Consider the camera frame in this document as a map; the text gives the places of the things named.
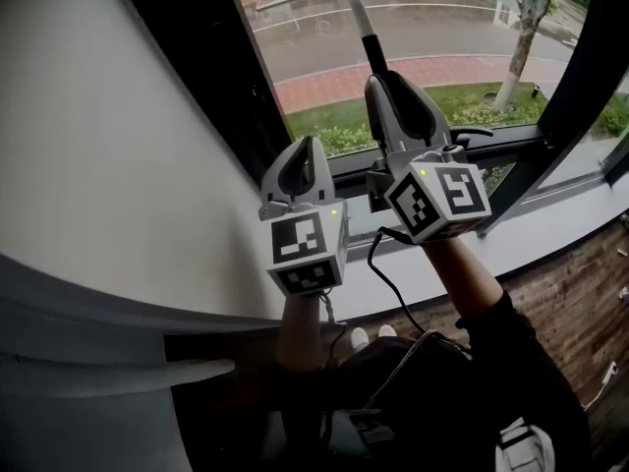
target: person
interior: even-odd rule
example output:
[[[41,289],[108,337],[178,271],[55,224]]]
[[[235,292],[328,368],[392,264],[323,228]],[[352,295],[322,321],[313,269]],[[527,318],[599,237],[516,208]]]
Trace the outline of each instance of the person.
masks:
[[[500,432],[523,418],[550,437],[555,470],[586,469],[587,418],[531,322],[460,239],[423,248],[461,316],[457,326],[469,333],[471,358],[438,333],[413,341],[387,329],[324,369],[319,296],[287,298],[267,399],[281,412],[286,439],[276,456],[354,454],[414,460],[407,465],[421,470],[495,470]],[[354,335],[355,346],[368,342]],[[348,420],[358,444],[344,433]]]

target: white power cord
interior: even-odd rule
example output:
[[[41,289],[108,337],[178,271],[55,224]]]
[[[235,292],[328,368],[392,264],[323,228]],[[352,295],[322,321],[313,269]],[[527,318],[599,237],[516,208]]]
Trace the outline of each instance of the white power cord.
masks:
[[[600,387],[599,393],[597,393],[597,396],[594,397],[590,401],[589,404],[586,404],[586,405],[581,404],[581,407],[583,407],[584,411],[587,411],[588,409],[590,409],[590,406],[592,406],[592,404],[594,404],[597,400],[599,400],[599,397],[602,395],[602,392],[605,390],[605,387],[609,383],[609,380],[611,380],[611,378],[617,374],[618,374],[618,365],[615,362],[612,362],[611,364],[609,364],[609,367],[607,368],[607,372],[605,373],[605,377],[602,379],[602,385]]]

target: white cube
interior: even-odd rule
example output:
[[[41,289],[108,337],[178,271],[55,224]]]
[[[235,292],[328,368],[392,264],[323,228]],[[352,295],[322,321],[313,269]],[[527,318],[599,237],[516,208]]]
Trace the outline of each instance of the white cube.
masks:
[[[458,236],[491,215],[476,164],[411,162],[384,196],[416,244]]]
[[[272,240],[268,273],[286,296],[343,283],[349,241],[345,201],[265,221]]]

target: green lawn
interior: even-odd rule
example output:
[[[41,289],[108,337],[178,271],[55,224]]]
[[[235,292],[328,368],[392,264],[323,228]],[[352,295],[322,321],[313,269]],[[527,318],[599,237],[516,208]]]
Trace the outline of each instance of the green lawn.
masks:
[[[536,122],[547,100],[539,93],[531,97],[532,83],[518,87],[512,109],[496,112],[483,103],[486,92],[497,92],[500,83],[427,88],[451,125],[496,128]],[[374,146],[369,130],[367,107],[362,98],[323,105],[286,116],[294,138],[316,135],[328,155]]]

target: forearm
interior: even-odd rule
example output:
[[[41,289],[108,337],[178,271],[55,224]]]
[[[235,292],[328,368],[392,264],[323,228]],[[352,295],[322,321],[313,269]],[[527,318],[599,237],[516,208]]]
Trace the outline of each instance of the forearm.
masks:
[[[427,243],[424,251],[462,317],[498,302],[502,287],[459,238]]]
[[[289,371],[308,372],[321,368],[317,295],[286,299],[275,360]]]

